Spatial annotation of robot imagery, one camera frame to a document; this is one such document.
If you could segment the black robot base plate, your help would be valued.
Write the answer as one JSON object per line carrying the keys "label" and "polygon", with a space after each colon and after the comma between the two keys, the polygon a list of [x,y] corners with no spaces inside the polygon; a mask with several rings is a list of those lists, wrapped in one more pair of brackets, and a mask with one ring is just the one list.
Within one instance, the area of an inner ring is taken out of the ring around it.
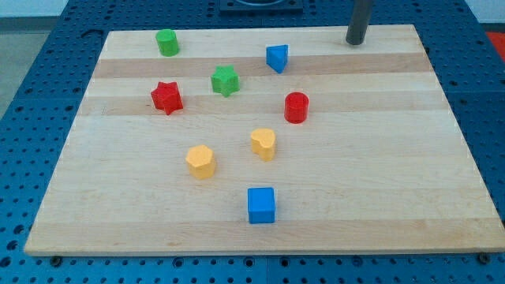
{"label": "black robot base plate", "polygon": [[220,13],[302,12],[303,0],[218,0]]}

